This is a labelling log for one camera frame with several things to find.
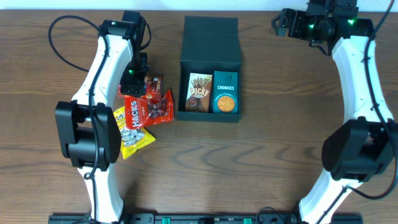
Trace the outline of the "red Hello Panda box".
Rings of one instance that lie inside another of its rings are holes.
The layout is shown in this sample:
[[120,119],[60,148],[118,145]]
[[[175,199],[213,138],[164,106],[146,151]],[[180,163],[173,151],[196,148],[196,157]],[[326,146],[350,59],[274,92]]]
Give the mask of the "red Hello Panda box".
[[117,94],[120,98],[133,96],[149,100],[160,100],[162,97],[162,77],[122,77]]

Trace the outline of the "brown Pocky box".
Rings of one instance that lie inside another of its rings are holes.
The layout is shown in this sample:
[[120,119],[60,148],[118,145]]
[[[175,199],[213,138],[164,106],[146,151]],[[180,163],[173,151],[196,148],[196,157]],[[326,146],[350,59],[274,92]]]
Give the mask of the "brown Pocky box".
[[185,111],[208,113],[213,75],[191,73],[188,81]]

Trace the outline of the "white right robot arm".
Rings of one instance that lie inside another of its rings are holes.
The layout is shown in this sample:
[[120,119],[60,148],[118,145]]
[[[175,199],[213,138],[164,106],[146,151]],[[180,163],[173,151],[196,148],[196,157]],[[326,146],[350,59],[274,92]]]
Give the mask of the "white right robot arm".
[[311,191],[302,198],[286,223],[359,223],[360,217],[337,215],[350,193],[397,163],[397,123],[382,93],[377,72],[375,37],[380,29],[359,17],[356,1],[309,1],[304,11],[281,10],[273,18],[278,36],[327,47],[340,76],[343,124],[322,146],[323,169]]

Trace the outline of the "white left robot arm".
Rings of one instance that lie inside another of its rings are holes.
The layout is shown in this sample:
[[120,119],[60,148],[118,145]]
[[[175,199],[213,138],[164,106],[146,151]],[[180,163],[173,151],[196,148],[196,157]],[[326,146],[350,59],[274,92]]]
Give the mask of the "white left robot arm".
[[85,180],[91,213],[50,218],[53,222],[125,221],[114,173],[122,140],[113,105],[124,77],[138,95],[144,92],[148,67],[142,40],[149,25],[139,12],[124,11],[122,19],[106,19],[95,29],[98,48],[85,81],[70,101],[59,101],[55,109],[62,154]]

